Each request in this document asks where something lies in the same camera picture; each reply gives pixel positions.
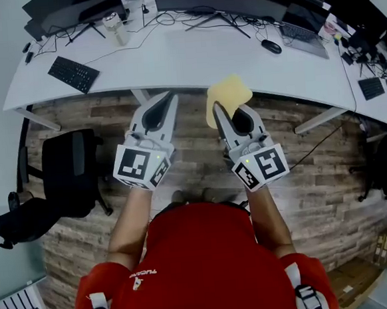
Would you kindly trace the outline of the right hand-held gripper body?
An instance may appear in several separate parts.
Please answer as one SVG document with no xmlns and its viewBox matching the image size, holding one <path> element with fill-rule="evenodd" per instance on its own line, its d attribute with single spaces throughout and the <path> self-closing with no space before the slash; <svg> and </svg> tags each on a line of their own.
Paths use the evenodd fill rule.
<svg viewBox="0 0 387 309">
<path fill-rule="evenodd" d="M 275 144 L 268 132 L 224 140 L 233 163 L 231 170 L 247 190 L 255 192 L 289 173 L 281 145 Z"/>
</svg>

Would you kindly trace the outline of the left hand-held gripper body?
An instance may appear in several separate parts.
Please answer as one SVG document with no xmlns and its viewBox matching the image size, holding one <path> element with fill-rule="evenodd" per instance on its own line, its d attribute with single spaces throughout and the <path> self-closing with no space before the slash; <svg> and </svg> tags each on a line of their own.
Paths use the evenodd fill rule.
<svg viewBox="0 0 387 309">
<path fill-rule="evenodd" d="M 113 177 L 124 185 L 155 190 L 171 166 L 174 145 L 138 132 L 127 132 L 118 145 Z"/>
</svg>

